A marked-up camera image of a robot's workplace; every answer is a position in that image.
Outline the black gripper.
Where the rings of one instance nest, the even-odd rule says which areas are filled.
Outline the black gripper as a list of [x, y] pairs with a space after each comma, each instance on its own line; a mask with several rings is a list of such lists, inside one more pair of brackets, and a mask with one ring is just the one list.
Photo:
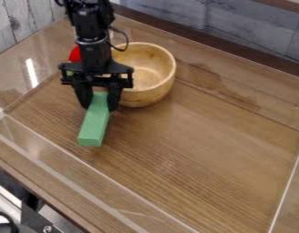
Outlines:
[[[118, 64], [114, 60], [98, 69], [86, 70], [80, 62], [59, 63], [61, 83], [71, 86], [80, 106], [88, 109], [93, 86], [108, 87], [106, 104], [110, 112], [116, 111], [122, 88], [133, 88], [133, 68]], [[74, 79], [88, 83], [74, 83]]]

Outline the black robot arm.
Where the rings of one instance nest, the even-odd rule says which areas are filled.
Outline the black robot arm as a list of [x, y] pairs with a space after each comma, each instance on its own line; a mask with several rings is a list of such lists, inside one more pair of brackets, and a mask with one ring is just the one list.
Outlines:
[[93, 88], [106, 89], [106, 107], [116, 111], [124, 88], [133, 88], [133, 68], [113, 60], [112, 50], [124, 52], [129, 45], [112, 45], [109, 31], [114, 30], [129, 40], [126, 34], [112, 26], [114, 9], [109, 0], [54, 0], [62, 7], [71, 27], [74, 43], [80, 53], [78, 61], [58, 64], [61, 83], [74, 90], [77, 101], [88, 108]]

